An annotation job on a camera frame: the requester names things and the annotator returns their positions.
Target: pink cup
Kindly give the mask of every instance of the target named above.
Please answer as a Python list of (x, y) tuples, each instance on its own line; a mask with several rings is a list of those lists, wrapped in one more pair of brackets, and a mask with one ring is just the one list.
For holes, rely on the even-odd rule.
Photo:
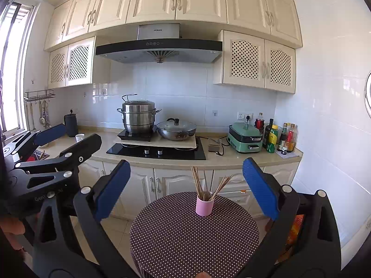
[(196, 213), (200, 216), (208, 216), (213, 211), (214, 200), (209, 202), (205, 202), (201, 200), (197, 195), (197, 202), (196, 202)]

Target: cutting board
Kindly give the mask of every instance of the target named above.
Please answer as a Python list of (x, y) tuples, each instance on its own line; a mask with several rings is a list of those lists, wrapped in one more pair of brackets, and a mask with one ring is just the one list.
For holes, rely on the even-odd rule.
[(176, 147), (176, 148), (196, 148), (196, 137), (188, 137), (183, 141), (171, 141), (160, 136), (156, 131), (151, 138), (151, 142), (137, 141), (137, 140), (121, 140), (116, 137), (115, 143), (130, 144), (130, 145), (143, 145), (143, 146), (156, 146), (156, 147)]

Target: power outlet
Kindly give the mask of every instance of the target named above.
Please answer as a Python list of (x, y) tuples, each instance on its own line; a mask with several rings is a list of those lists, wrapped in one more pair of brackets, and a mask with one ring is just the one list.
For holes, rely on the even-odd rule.
[(253, 119), (253, 113), (243, 113), (243, 112), (238, 112), (237, 113), (237, 120), (246, 120), (246, 117), (250, 116), (250, 121)]

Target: polka dot tablecloth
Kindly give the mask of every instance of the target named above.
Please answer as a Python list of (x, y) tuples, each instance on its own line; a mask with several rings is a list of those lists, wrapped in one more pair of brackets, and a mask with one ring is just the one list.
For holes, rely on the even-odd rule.
[(130, 230), (130, 251), (144, 278), (233, 277), (259, 245), (251, 215), (217, 196), (213, 212), (195, 212), (196, 192), (160, 198), (145, 207)]

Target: stove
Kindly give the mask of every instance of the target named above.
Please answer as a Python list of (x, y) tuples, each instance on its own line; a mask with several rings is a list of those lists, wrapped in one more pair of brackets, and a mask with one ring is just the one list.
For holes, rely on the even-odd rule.
[(149, 147), (143, 145), (129, 145), (116, 143), (109, 150), (107, 150), (107, 153), (111, 155), (120, 155), (128, 157), (155, 158), (168, 160), (206, 160), (204, 149), (201, 144), (201, 139), (198, 137), (196, 137), (196, 145), (197, 145), (196, 148), (175, 148), (155, 146)]
[(153, 126), (153, 129), (149, 133), (142, 133), (142, 134), (134, 134), (130, 133), (127, 130), (123, 130), (121, 133), (118, 134), (118, 137), (121, 140), (136, 140), (136, 141), (148, 141), (151, 142), (151, 138), (153, 133), (156, 132), (157, 127), (156, 125)]

